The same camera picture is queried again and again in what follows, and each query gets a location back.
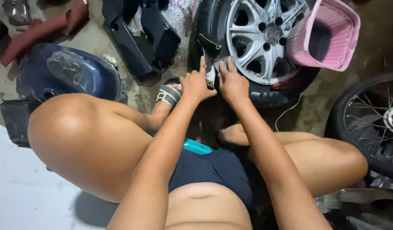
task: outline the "black tire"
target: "black tire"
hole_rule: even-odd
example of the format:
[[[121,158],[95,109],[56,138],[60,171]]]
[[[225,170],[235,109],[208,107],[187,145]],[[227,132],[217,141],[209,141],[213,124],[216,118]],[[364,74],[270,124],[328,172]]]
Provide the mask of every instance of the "black tire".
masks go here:
[[[203,51],[197,42],[198,34],[203,34],[216,44],[222,45],[220,57],[229,55],[226,44],[226,20],[231,4],[235,0],[202,0],[195,13],[194,25],[190,36],[190,55],[195,67],[199,66],[199,57]],[[306,0],[309,7],[314,5],[314,0]],[[302,67],[291,80],[290,85],[283,89],[275,90],[271,86],[261,85],[249,80],[249,95],[257,108],[270,108],[286,104],[297,98],[315,79],[320,68]]]
[[[329,118],[327,119],[325,137],[338,139],[357,147],[368,161],[368,166],[371,170],[388,176],[393,179],[393,164],[389,164],[378,159],[375,159],[356,144],[353,138],[349,135],[347,128],[344,123],[346,105],[353,99],[354,96],[364,91],[368,87],[374,86],[378,83],[386,81],[393,81],[393,73],[384,74],[381,76],[375,76],[366,81],[358,82],[353,86],[350,86],[335,102],[330,111]]]

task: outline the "belly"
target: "belly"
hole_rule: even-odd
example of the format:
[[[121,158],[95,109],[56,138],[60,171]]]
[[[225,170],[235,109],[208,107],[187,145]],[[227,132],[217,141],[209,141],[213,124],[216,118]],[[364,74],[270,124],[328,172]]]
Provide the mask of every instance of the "belly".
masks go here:
[[[169,193],[166,230],[251,230],[249,213],[239,197],[215,183],[192,183]]]

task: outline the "sandal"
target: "sandal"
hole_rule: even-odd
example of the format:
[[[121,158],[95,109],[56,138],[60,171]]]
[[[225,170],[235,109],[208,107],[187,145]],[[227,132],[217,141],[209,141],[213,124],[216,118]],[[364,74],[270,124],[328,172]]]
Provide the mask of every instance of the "sandal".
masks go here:
[[[175,105],[179,102],[179,99],[181,99],[182,91],[172,86],[168,86],[170,84],[180,84],[179,77],[175,76],[164,82],[158,92],[157,100],[155,102],[163,101],[168,103],[170,106],[175,107]]]

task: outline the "pink basket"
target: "pink basket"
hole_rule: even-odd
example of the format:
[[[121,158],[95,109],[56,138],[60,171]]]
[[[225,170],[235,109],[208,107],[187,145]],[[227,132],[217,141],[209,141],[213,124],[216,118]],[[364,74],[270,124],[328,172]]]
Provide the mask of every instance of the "pink basket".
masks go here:
[[[353,57],[360,30],[360,17],[339,0],[317,0],[291,30],[286,44],[289,58],[297,65],[345,71]]]

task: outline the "white cable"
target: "white cable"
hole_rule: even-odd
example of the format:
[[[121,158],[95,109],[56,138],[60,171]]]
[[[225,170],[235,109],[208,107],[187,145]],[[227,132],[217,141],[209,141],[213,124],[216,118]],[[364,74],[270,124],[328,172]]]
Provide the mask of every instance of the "white cable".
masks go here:
[[[276,121],[275,121],[276,132],[279,132],[279,129],[277,128],[277,121],[278,121],[281,117],[283,117],[283,115],[285,115],[285,113],[286,113],[287,111],[289,111],[289,110],[295,108],[295,107],[299,104],[300,98],[302,98],[302,94],[303,94],[303,93],[300,94],[299,100],[298,100],[298,102],[296,102],[296,104],[295,104],[294,106],[288,108],[287,110],[285,110],[285,112],[282,112],[282,114],[276,119]]]

